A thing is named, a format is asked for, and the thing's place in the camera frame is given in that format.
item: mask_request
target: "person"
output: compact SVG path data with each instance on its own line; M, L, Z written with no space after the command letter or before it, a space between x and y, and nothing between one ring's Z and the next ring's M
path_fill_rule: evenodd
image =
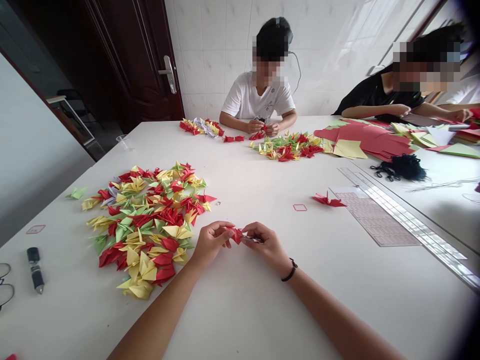
M480 74L459 81L457 89L440 95L438 107L448 111L480 109Z
M343 98L333 115L363 119L390 114L404 117L410 112L416 115L463 122L472 116L466 109L448 110L424 102L421 87L431 85L429 73L447 68L441 77L449 76L458 62L450 60L455 44L463 41L464 26L461 23L441 27L407 43L399 61L361 81Z
M282 120L268 124L265 131L274 137L295 123L297 112L290 85L276 79L292 38L284 17L271 18L261 27L253 44L253 71L242 73L233 83L221 108L221 124L256 133L264 123L255 118L269 119L275 110Z
M213 262L221 247L231 248L229 239L234 232L230 228L234 226L230 222L215 221L202 227L190 261L133 324L110 354L109 360L163 357L203 271ZM296 267L273 230L254 222L242 232L264 241L259 244L242 240L279 278L288 279L286 285L298 296L345 360L405 360L402 354L312 280L301 267Z

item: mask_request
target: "white t-shirt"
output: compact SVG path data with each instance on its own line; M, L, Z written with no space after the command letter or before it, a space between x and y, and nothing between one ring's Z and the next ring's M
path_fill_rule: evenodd
M435 105L480 103L480 74L466 77L456 86L458 91L444 92Z
M259 96L252 83L252 74L248 71L236 78L221 111L237 119L251 120L258 115L268 119L274 110L282 115L295 109L288 83L285 86L268 86Z

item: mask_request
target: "hair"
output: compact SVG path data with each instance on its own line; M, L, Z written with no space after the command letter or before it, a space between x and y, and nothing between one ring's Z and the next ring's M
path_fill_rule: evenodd
M284 17L272 17L263 24L254 41L256 56L263 62L278 62L287 56L292 30Z
M417 37L413 43L407 61L440 63L452 61L448 53L460 53L460 44L464 42L465 26L459 22L440 27L426 35Z

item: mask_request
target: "black shirt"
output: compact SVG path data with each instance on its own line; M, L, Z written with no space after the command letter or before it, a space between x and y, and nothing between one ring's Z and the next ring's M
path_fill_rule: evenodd
M386 95L382 83L382 74L390 67L366 78L343 98L338 109L332 115L342 115L342 111L357 106L381 106L403 104L412 109L422 105L424 98L419 91L392 91Z

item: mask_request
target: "hand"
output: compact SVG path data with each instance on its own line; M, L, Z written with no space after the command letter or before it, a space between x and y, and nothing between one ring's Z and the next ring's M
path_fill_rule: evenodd
M280 132L280 125L277 122L272 123L266 127L265 132L271 138L276 137Z
M259 222L253 222L245 226L241 231L249 237L264 240L263 244L242 239L248 248L255 251L275 271L280 278L286 278L292 271L292 261L282 248L275 231Z
M467 109L449 111L448 114L440 116L440 119L455 121L463 123L465 120L470 119L474 115L473 112Z
M215 221L202 227L190 262L197 263L202 268L210 265L222 245L227 243L227 247L231 247L229 239L234 232L229 228L234 227L234 224L226 221Z
M260 130L262 130L262 127L264 126L264 123L258 120L250 120L248 123L248 129L247 133L252 134L252 133L258 133Z
M387 114L395 115L399 118L403 118L404 116L407 116L412 109L408 107L407 105L403 104L392 104L392 105L387 105Z

